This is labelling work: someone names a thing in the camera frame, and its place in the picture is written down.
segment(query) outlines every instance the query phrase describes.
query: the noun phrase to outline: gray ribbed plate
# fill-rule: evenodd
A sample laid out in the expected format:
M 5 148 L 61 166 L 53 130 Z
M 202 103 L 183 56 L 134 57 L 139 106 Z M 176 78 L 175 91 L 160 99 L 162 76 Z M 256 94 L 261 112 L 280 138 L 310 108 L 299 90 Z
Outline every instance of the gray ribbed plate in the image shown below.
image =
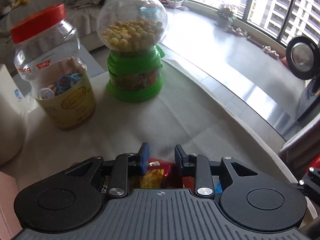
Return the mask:
M 307 240 L 296 228 L 261 234 L 226 219 L 212 200 L 188 189 L 135 189 L 124 199 L 108 202 L 92 223 L 63 234 L 23 230 L 19 240 Z

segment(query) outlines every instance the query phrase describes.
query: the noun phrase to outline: gray sofa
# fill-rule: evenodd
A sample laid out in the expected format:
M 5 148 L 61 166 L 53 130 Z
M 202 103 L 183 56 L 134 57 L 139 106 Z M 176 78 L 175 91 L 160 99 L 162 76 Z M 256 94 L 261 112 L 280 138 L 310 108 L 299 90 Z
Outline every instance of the gray sofa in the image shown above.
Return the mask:
M 100 9 L 106 1 L 108 0 L 30 0 L 26 5 L 13 9 L 0 20 L 0 64 L 5 64 L 11 74 L 15 73 L 15 49 L 10 29 L 31 14 L 57 3 L 65 4 L 66 20 L 77 28 L 80 42 L 88 51 L 103 46 L 97 36 L 96 26 Z

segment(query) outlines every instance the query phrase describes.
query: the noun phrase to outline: red lid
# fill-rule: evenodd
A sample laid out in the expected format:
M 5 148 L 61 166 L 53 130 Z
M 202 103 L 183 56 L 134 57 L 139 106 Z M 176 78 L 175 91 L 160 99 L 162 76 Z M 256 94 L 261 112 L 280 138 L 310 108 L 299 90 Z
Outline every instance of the red lid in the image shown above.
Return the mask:
M 13 43 L 23 42 L 50 28 L 66 17 L 64 4 L 56 4 L 30 15 L 10 30 Z

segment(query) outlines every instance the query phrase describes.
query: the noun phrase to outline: gumball machine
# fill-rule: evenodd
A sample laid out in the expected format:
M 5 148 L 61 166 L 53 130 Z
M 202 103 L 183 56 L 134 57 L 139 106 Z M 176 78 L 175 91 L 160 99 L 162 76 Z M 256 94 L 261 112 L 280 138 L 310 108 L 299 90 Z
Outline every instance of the gumball machine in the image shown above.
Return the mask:
M 108 89 L 117 99 L 142 102 L 160 92 L 164 52 L 156 44 L 166 27 L 158 0 L 110 0 L 102 7 L 98 35 L 111 49 Z

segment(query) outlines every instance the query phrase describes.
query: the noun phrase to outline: white tablecloth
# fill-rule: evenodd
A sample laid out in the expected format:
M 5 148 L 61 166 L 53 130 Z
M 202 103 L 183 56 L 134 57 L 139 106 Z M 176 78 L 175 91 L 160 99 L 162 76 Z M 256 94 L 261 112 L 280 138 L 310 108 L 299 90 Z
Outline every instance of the white tablecloth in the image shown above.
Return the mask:
M 29 113 L 20 153 L 2 167 L 15 177 L 19 189 L 92 156 L 114 159 L 137 152 L 148 142 L 151 157 L 174 161 L 174 146 L 219 161 L 234 157 L 280 180 L 296 182 L 279 157 L 239 118 L 212 98 L 175 62 L 164 62 L 164 86 L 144 103 L 114 99 L 106 89 L 109 75 L 91 79 L 97 99 L 94 116 L 77 129 L 62 131 L 44 111 Z

